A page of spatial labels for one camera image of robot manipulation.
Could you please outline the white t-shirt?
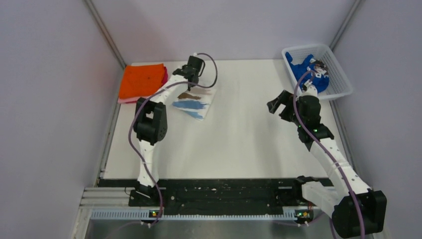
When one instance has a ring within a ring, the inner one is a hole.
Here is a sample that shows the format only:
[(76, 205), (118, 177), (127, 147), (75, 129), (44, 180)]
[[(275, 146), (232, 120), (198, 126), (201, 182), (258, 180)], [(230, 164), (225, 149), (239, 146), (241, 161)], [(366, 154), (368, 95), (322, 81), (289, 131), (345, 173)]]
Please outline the white t-shirt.
[(172, 106), (196, 120), (204, 120), (217, 93), (217, 89), (191, 88), (180, 94)]

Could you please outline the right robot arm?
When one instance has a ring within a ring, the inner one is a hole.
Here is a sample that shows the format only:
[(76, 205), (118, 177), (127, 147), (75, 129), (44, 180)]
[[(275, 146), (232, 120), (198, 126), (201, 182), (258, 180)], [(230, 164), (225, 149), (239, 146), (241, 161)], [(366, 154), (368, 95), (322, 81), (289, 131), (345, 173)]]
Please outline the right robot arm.
[(330, 129), (321, 123), (321, 105), (314, 94), (299, 97), (283, 90), (267, 103), (274, 114), (280, 105), (280, 118), (297, 126), (299, 140), (319, 162), (334, 186), (328, 190), (313, 177), (296, 178), (292, 199), (298, 205), (308, 201), (331, 219), (331, 227), (340, 237), (365, 237), (384, 229), (387, 198), (365, 183), (340, 152)]

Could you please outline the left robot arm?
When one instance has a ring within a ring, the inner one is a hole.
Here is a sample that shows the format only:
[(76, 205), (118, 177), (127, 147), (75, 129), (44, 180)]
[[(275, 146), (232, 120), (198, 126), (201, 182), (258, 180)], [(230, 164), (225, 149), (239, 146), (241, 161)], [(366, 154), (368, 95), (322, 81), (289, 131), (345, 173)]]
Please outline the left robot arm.
[(129, 144), (140, 158), (140, 169), (131, 206), (135, 204), (162, 205), (163, 198), (154, 166), (154, 152), (167, 133), (167, 106), (172, 104), (180, 94), (199, 84), (199, 77), (205, 65), (203, 59), (195, 55), (190, 56), (187, 63), (176, 68), (157, 92), (137, 100), (130, 132), (135, 133), (138, 146), (135, 146), (132, 141)]

